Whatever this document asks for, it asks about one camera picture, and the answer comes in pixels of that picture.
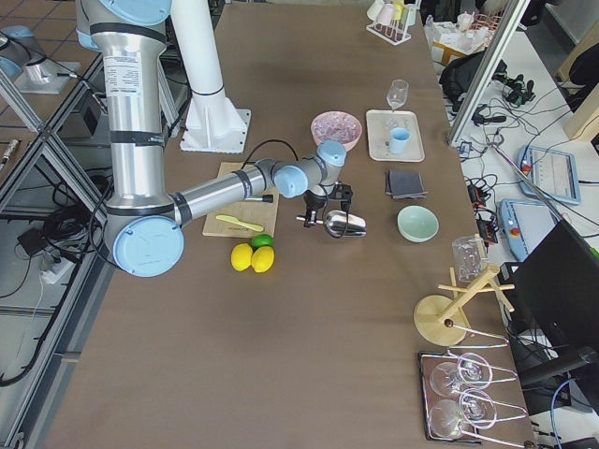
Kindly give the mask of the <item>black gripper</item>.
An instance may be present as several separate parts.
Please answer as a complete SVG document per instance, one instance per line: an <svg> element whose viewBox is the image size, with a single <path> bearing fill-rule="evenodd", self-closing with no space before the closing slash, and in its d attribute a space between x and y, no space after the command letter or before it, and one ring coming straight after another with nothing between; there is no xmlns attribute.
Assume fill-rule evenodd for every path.
<svg viewBox="0 0 599 449"><path fill-rule="evenodd" d="M315 193L312 190L307 190L303 194L303 200L306 206L303 226L327 225L329 214L326 207L330 202L338 202L344 212L350 211L352 188L349 184L342 182L335 182L331 185L318 184Z"/></svg>

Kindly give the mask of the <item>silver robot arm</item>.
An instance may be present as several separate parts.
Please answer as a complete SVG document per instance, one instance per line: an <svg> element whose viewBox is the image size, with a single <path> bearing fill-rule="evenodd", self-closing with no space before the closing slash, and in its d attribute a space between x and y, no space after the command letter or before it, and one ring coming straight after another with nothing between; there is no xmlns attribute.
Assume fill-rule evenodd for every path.
<svg viewBox="0 0 599 449"><path fill-rule="evenodd" d="M283 196L326 196L347 155L328 140L296 162L263 159L186 191L165 189L166 135L159 58L172 25L191 91L182 149L239 153L250 113L227 98L204 1L79 1L80 44L103 58L114 192L106 242L115 264L138 277L170 270L192 220L276 188Z"/></svg>

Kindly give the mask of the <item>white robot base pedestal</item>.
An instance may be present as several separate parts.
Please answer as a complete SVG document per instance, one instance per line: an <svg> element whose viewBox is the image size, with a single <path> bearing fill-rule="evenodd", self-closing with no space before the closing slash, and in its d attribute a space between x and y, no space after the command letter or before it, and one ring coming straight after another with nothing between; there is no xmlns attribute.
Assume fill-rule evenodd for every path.
<svg viewBox="0 0 599 449"><path fill-rule="evenodd" d="M170 18L192 94L181 149L242 153L251 111L226 95L208 3L174 0Z"/></svg>

